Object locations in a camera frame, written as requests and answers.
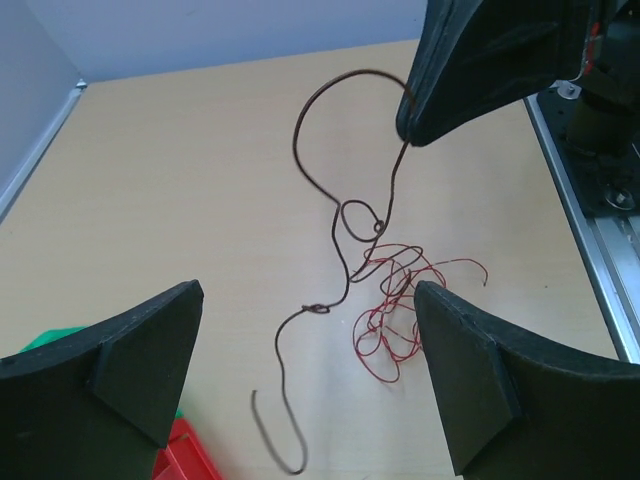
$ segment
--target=wooden table surface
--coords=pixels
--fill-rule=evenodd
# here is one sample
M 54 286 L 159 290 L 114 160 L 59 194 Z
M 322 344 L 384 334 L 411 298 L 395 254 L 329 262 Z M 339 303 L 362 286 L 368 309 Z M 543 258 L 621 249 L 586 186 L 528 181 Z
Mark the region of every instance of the wooden table surface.
M 260 390 L 277 444 L 297 463 L 273 333 L 301 304 L 330 301 L 343 288 L 329 238 L 333 207 L 291 158 L 295 118 L 318 86 L 346 70 L 406 77 L 415 47 L 89 86 L 0 225 L 0 356 L 43 330 L 95 323 L 197 278 L 206 298 L 185 413 L 227 479 L 283 478 L 258 437 L 249 394 Z M 341 197 L 384 209 L 400 93 L 381 79 L 355 79 L 310 114 L 304 161 Z M 454 292 L 559 342 L 615 356 L 521 103 L 410 150 L 397 192 L 386 240 L 420 244 L 432 261 L 473 257 L 489 269 L 483 287 L 473 265 L 442 267 Z M 345 241 L 345 251 L 354 263 L 361 246 Z M 306 478 L 451 479 L 424 358 L 389 387 L 354 355 L 351 327 L 380 302 L 377 288 L 357 286 L 331 315 L 302 317 L 282 337 L 291 401 L 310 443 Z M 384 355 L 376 366 L 390 368 Z

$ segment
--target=blue-gray wall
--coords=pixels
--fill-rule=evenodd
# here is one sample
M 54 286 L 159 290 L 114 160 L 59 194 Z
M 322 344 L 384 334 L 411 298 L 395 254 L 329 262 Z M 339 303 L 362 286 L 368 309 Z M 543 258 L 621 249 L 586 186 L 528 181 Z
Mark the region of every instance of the blue-gray wall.
M 0 0 L 0 195 L 79 78 L 24 0 Z
M 87 81 L 417 38 L 426 9 L 426 0 L 27 3 Z

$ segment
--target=knot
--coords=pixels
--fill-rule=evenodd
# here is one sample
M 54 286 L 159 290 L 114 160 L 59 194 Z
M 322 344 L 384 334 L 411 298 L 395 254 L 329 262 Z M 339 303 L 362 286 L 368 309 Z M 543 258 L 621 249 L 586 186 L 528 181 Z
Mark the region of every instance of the knot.
M 319 303 L 314 305 L 303 305 L 302 310 L 305 312 L 316 313 L 318 315 L 326 315 L 331 312 L 331 309 L 327 305 L 321 305 Z

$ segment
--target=tangled red string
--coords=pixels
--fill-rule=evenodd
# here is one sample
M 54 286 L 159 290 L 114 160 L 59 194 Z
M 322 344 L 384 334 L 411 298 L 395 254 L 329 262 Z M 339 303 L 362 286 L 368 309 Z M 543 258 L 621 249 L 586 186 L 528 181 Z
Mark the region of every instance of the tangled red string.
M 378 257 L 376 256 L 378 253 L 387 253 L 387 255 Z M 410 257 L 400 262 L 399 257 L 404 254 L 410 255 Z M 369 278 L 385 266 L 389 270 L 388 274 L 380 282 L 380 291 L 384 296 L 384 300 L 376 307 L 365 310 L 353 324 L 353 349 L 364 368 L 371 375 L 383 383 L 396 383 L 400 380 L 400 365 L 420 352 L 422 343 L 420 342 L 420 332 L 416 320 L 413 321 L 410 333 L 405 334 L 390 326 L 389 322 L 397 308 L 415 312 L 411 302 L 418 277 L 430 272 L 435 276 L 438 283 L 446 288 L 447 280 L 437 268 L 439 266 L 454 262 L 474 263 L 484 272 L 483 285 L 486 285 L 489 280 L 489 272 L 481 263 L 471 258 L 454 258 L 453 260 L 431 263 L 425 257 L 422 247 L 401 243 L 388 243 L 370 247 L 365 250 L 364 258 L 367 260 L 366 268 L 362 270 L 361 275 L 355 280 L 357 282 Z M 377 373 L 368 363 L 368 360 L 381 349 L 386 351 L 388 358 L 395 366 L 395 375 L 391 377 L 384 377 Z

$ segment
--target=red plastic container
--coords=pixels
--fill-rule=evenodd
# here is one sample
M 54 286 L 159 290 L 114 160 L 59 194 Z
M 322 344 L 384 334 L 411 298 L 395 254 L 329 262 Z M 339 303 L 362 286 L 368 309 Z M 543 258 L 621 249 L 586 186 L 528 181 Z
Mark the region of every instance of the red plastic container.
M 153 480 L 223 480 L 189 422 L 173 422 L 169 445 L 160 450 Z

